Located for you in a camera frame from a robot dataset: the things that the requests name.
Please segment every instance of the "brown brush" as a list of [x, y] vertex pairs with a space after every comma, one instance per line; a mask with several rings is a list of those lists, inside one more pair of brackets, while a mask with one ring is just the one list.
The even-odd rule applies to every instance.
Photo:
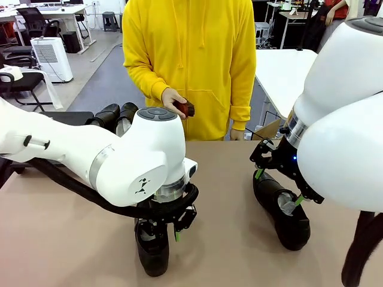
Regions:
[[180, 103], [175, 101], [173, 105], [181, 112], [183, 112], [186, 117], [193, 117], [196, 112], [194, 105], [188, 100], [186, 100], [186, 103]]

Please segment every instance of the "silver metal ring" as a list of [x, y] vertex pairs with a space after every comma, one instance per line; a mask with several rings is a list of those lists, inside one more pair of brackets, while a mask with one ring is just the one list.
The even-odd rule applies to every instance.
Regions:
[[298, 149], [300, 140], [307, 131], [308, 126], [298, 119], [297, 115], [294, 113], [288, 122], [287, 127], [290, 132], [286, 134], [285, 137], [290, 145]]
[[104, 148], [102, 151], [99, 152], [99, 154], [95, 157], [95, 159], [92, 162], [92, 165], [90, 166], [89, 170], [89, 182], [93, 189], [97, 190], [97, 175], [98, 172], [104, 163], [104, 161], [109, 157], [109, 155], [114, 152], [114, 149], [108, 145], [106, 148]]
[[159, 203], [176, 200], [184, 194], [185, 188], [185, 176], [183, 176], [172, 184], [162, 185], [154, 194], [153, 200]]

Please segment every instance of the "black stool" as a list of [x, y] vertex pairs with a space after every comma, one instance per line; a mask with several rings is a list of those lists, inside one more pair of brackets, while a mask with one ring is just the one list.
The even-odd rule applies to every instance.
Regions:
[[104, 24], [104, 32], [106, 32], [107, 29], [116, 32], [118, 29], [118, 23], [114, 12], [102, 13], [102, 23]]

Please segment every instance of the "black boot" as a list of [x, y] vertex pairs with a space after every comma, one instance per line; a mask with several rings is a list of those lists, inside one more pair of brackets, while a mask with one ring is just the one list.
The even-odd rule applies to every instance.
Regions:
[[[149, 202], [143, 201], [137, 207], [148, 207]], [[145, 241], [140, 223], [142, 219], [135, 219], [135, 236], [139, 260], [146, 272], [151, 277], [161, 276], [168, 269], [169, 240], [166, 224], [158, 227], [157, 234], [153, 239]]]
[[254, 194], [262, 207], [272, 216], [275, 231], [282, 245], [292, 251], [301, 250], [310, 238], [310, 222], [301, 205], [298, 205], [292, 216], [286, 215], [278, 204], [278, 197], [284, 193], [297, 200], [297, 195], [283, 188], [273, 177], [264, 172], [258, 179], [253, 176]]
[[94, 124], [114, 132], [115, 121], [120, 116], [120, 106], [112, 103], [98, 112], [93, 118], [87, 120], [86, 124]]
[[124, 130], [124, 128], [118, 128], [118, 124], [122, 121], [122, 119], [127, 119], [130, 124], [133, 122], [133, 117], [136, 114], [136, 111], [138, 111], [138, 107], [134, 103], [124, 103], [124, 105], [121, 107], [121, 112], [119, 118], [115, 122], [114, 127], [114, 133], [118, 136], [122, 136], [127, 130]]

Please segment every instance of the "hoodie pocket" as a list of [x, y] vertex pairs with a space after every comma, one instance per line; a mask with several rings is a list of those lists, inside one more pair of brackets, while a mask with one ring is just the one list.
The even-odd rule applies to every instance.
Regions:
[[188, 141], [214, 141], [227, 132], [230, 105], [223, 105], [211, 90], [188, 90], [187, 100], [195, 115], [186, 120]]

